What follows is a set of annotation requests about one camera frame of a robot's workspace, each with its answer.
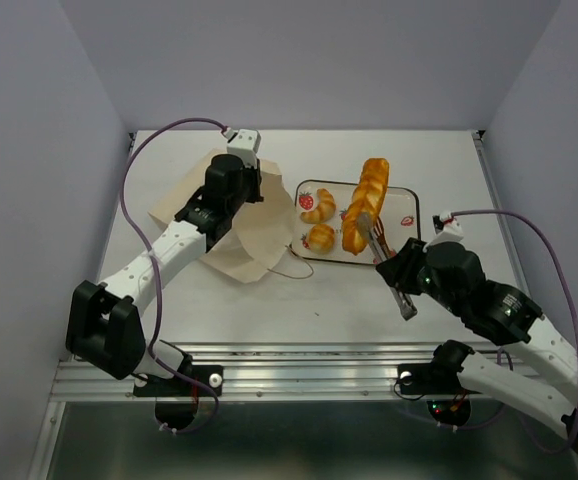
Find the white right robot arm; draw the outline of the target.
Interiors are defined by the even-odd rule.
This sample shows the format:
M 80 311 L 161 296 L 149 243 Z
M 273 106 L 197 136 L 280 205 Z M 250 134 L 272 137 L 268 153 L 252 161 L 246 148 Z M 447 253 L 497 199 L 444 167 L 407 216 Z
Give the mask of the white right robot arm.
M 472 333 L 518 361 L 502 366 L 476 347 L 446 340 L 425 363 L 401 365 L 404 395 L 479 393 L 548 427 L 578 454 L 578 348 L 517 288 L 488 279 L 478 256 L 456 242 L 412 238 L 394 256 L 372 247 L 376 269 L 405 319 L 426 296 Z

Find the fake croissant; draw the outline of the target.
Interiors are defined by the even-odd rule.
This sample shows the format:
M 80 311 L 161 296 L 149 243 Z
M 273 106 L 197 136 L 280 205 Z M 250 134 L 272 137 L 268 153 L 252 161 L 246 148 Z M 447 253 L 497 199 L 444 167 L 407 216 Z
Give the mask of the fake croissant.
M 321 224 L 329 221 L 335 214 L 336 203 L 333 195 L 325 188 L 317 190 L 318 205 L 311 211 L 302 212 L 300 219 L 307 224 Z

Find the metal tongs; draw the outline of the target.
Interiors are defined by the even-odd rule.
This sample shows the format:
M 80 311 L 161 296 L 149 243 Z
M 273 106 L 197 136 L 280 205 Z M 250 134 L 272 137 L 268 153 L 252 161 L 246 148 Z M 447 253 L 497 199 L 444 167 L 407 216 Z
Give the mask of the metal tongs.
M 412 319 L 418 310 L 411 299 L 407 285 L 399 277 L 401 270 L 396 264 L 397 255 L 392 252 L 386 241 L 381 219 L 379 217 L 373 219 L 369 213 L 363 212 L 358 216 L 356 226 L 374 255 L 376 270 L 389 286 L 400 315 L 405 321 Z

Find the fake round bread roll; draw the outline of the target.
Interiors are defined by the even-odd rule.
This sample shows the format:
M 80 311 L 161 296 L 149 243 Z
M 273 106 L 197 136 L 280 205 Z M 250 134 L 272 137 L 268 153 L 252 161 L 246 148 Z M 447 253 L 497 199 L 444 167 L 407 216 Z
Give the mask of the fake round bread roll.
M 314 225 L 308 235 L 307 244 L 309 250 L 318 255 L 328 254 L 336 243 L 336 232 L 327 224 Z

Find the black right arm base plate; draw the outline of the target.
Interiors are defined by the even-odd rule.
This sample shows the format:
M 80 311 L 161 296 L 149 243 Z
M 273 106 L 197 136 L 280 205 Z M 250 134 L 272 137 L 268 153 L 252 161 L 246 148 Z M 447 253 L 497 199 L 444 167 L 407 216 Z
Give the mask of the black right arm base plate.
M 480 391 L 466 389 L 460 383 L 458 374 L 461 372 L 461 367 L 443 366 L 433 362 L 400 364 L 391 390 L 401 397 L 448 396 L 464 391 L 480 395 Z

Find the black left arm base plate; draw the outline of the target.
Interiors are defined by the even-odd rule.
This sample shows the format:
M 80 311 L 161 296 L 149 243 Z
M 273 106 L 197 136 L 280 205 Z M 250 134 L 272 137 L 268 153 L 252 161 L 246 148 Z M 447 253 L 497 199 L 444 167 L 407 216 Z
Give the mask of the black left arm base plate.
M 142 375 L 146 381 L 134 380 L 132 395 L 137 398 L 202 398 L 210 397 L 208 389 L 216 396 L 222 395 L 224 367 L 219 364 L 194 365 L 190 377 L 206 386 L 192 385 L 177 377 L 163 379 L 153 375 Z

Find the beige paper bag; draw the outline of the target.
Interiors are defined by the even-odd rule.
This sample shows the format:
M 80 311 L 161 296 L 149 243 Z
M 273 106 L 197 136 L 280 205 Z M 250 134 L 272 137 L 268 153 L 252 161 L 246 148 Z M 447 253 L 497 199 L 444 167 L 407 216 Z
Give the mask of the beige paper bag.
M 205 179 L 205 170 L 219 149 L 209 151 L 149 210 L 149 216 L 164 229 Z M 257 282 L 279 271 L 278 264 L 292 241 L 297 218 L 294 201 L 285 189 L 282 173 L 274 162 L 260 162 L 263 201 L 244 204 L 231 230 L 200 258 L 214 270 L 243 283 Z

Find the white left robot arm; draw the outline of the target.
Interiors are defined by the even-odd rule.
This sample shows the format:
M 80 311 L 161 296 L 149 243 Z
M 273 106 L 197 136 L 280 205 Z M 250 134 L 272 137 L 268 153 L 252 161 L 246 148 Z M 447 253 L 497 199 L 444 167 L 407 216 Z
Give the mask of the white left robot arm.
M 184 392 L 192 380 L 188 354 L 143 332 L 141 316 L 160 306 L 164 287 L 186 266 L 209 252 L 231 229 L 246 203 L 262 201 L 260 165 L 233 154 L 214 156 L 204 183 L 145 251 L 98 284 L 74 290 L 67 350 L 121 380 L 156 377 L 168 393 Z

